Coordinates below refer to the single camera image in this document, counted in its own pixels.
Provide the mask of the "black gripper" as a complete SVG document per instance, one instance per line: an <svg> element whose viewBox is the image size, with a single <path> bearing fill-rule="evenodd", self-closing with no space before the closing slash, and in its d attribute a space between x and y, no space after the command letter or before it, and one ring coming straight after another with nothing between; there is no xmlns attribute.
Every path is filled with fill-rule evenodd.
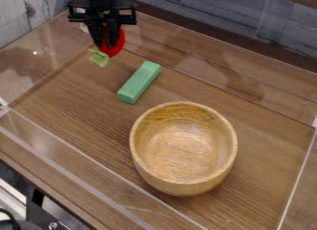
<svg viewBox="0 0 317 230"><path fill-rule="evenodd" d="M128 0L69 0L68 20L88 22L86 27L93 44L100 47L102 42L102 24L106 24L108 48L120 48L120 25L134 25L137 4Z"/></svg>

